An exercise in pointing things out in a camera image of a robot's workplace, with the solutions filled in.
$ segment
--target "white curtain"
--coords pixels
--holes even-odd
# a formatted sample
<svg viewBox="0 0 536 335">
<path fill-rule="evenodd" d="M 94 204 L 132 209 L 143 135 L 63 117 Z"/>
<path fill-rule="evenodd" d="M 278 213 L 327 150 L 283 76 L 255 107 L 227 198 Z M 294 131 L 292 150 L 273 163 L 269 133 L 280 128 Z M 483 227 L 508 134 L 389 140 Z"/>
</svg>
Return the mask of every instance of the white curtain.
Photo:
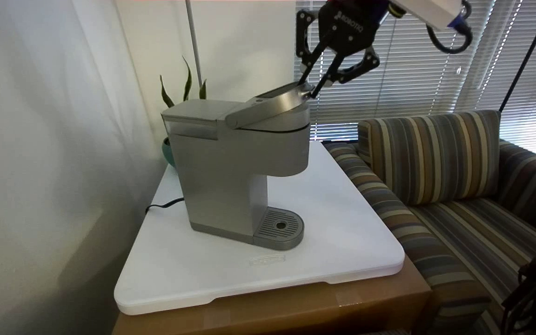
<svg viewBox="0 0 536 335">
<path fill-rule="evenodd" d="M 104 334 L 166 165 L 113 0 L 0 0 L 0 334 Z"/>
</svg>

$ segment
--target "white wall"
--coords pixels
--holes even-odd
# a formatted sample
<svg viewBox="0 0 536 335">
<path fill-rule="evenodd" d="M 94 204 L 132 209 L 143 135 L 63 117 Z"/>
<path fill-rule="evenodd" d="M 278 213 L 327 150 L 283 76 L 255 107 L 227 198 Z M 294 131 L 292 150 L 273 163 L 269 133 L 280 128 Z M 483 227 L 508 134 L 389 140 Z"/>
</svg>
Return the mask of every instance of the white wall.
<svg viewBox="0 0 536 335">
<path fill-rule="evenodd" d="M 0 334 L 106 334 L 164 166 L 113 0 L 0 0 Z"/>
<path fill-rule="evenodd" d="M 160 113 L 158 75 L 167 93 L 181 102 L 192 67 L 191 36 L 183 1 L 116 0 L 155 139 L 166 136 Z M 246 101 L 293 79 L 294 1 L 192 1 L 202 79 L 208 98 Z"/>
</svg>

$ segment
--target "cable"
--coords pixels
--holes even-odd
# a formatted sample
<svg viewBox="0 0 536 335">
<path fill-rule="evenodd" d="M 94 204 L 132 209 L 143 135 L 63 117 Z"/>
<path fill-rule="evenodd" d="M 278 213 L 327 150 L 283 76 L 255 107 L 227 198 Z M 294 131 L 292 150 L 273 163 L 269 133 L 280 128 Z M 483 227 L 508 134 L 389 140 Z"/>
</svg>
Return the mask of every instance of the cable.
<svg viewBox="0 0 536 335">
<path fill-rule="evenodd" d="M 179 203 L 181 201 L 183 201 L 183 198 L 177 198 L 175 200 L 171 200 L 166 204 L 151 204 L 150 206 L 146 207 L 146 210 L 144 211 L 144 214 L 147 214 L 148 210 L 150 210 L 150 208 L 152 208 L 152 207 L 169 208 L 172 205 L 174 205 L 176 203 Z"/>
<path fill-rule="evenodd" d="M 429 35 L 429 39 L 431 40 L 432 44 L 440 50 L 441 52 L 445 54 L 455 55 L 462 53 L 464 50 L 466 50 L 471 42 L 473 42 L 473 33 L 470 31 L 470 27 L 466 23 L 466 19 L 470 17 L 470 13 L 472 12 L 472 7 L 470 6 L 470 3 L 467 0 L 462 0 L 462 6 L 464 6 L 465 13 L 462 17 L 458 16 L 455 21 L 457 21 L 456 25 L 453 27 L 458 34 L 461 34 L 464 36 L 464 43 L 461 47 L 456 48 L 450 48 L 445 47 L 443 44 L 441 44 L 440 40 L 438 40 L 438 36 L 436 36 L 436 33 L 434 32 L 433 28 L 426 25 L 427 27 L 427 34 Z"/>
<path fill-rule="evenodd" d="M 502 111 L 506 107 L 506 104 L 508 104 L 508 99 L 510 99 L 510 96 L 512 95 L 512 91 L 514 91 L 514 88 L 516 87 L 516 83 L 518 83 L 518 79 L 520 79 L 521 74 L 523 73 L 525 66 L 527 66 L 528 60 L 530 58 L 530 55 L 532 55 L 532 51 L 535 49 L 536 46 L 536 35 L 535 38 L 532 40 L 532 43 L 530 44 L 529 51 L 527 52 L 527 55 L 525 55 L 525 59 L 523 59 L 523 62 L 521 63 L 520 68 L 518 69 L 518 72 L 516 73 L 514 80 L 512 81 L 512 85 L 510 85 L 510 88 L 508 89 L 508 93 L 506 93 L 506 97 L 504 97 L 504 101 L 502 101 L 502 105 L 500 106 L 500 114 L 502 114 Z"/>
</svg>

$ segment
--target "window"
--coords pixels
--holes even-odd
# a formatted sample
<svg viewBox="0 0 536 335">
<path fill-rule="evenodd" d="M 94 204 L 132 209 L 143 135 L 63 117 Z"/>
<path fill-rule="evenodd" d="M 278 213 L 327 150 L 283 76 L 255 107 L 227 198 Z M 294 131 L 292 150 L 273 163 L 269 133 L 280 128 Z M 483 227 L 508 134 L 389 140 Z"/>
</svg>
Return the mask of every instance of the window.
<svg viewBox="0 0 536 335">
<path fill-rule="evenodd" d="M 496 7 L 456 110 L 498 109 L 536 34 L 536 0 Z M 536 47 L 502 112 L 500 137 L 536 153 Z"/>
<path fill-rule="evenodd" d="M 402 19 L 387 17 L 376 34 L 374 49 L 380 66 L 345 85 L 334 84 L 321 90 L 310 102 L 313 140 L 352 140 L 357 138 L 357 122 L 368 117 L 420 115 L 452 112 L 476 46 L 488 22 L 493 0 L 470 0 L 468 22 L 474 42 L 458 55 L 446 55 L 432 45 L 425 24 L 410 14 Z M 298 9 L 319 9 L 325 0 L 298 0 Z M 444 45 L 460 44 L 453 30 L 438 32 Z M 313 49 L 318 43 L 317 24 L 308 31 Z M 308 80 L 317 83 L 332 63 L 332 51 L 325 51 Z M 362 53 L 348 57 L 343 66 L 358 63 Z M 295 75 L 300 78 L 300 60 Z"/>
</svg>

